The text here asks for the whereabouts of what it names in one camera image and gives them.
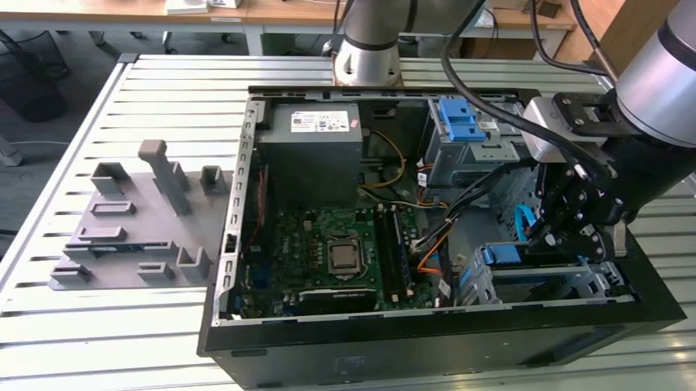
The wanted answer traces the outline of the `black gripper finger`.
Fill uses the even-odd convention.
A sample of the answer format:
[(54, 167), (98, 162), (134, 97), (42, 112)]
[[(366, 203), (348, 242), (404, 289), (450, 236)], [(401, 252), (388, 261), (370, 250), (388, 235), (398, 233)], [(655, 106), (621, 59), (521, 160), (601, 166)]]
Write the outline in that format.
[(547, 236), (563, 241), (580, 230), (571, 207), (573, 200), (567, 199), (568, 189), (573, 187), (576, 171), (568, 164), (549, 163), (541, 167), (537, 190), (541, 192), (540, 217), (531, 228), (531, 247), (555, 247), (548, 244)]
[(589, 211), (560, 206), (547, 213), (547, 243), (588, 260), (605, 259), (605, 241)]

